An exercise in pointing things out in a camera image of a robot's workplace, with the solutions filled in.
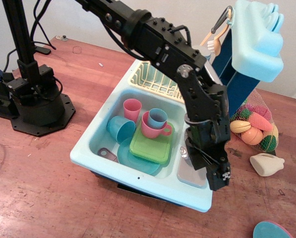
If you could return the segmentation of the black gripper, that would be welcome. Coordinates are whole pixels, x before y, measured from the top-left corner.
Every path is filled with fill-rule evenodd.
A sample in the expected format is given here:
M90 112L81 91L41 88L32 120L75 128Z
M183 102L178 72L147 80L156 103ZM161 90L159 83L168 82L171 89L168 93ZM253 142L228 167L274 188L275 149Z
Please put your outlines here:
M228 186L231 167L228 162L225 144L230 140L229 122L210 119L188 124L185 141L191 163L195 170L206 167L206 177L212 191Z

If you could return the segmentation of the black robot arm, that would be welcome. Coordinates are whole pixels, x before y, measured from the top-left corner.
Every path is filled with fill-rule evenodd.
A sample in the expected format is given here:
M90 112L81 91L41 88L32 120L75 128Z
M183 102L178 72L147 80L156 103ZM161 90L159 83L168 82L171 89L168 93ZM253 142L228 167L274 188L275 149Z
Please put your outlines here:
M120 35L118 44L127 52L136 51L138 59L149 61L178 85L186 107L185 144L192 165L196 170L206 168L211 190L227 186L231 176L225 151L230 139L227 88L206 57L192 47L190 34L181 33L184 26L175 27L119 0L80 4L99 17L112 37Z

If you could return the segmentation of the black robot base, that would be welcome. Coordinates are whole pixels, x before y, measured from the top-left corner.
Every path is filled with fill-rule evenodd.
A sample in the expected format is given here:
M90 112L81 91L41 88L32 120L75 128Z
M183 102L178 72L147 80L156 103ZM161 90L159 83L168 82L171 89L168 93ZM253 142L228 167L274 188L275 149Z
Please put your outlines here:
M10 120L12 128L33 136L44 136L64 129L76 110L63 94L53 70L43 65L39 74L54 85L31 86L26 79L14 78L0 70L0 117Z

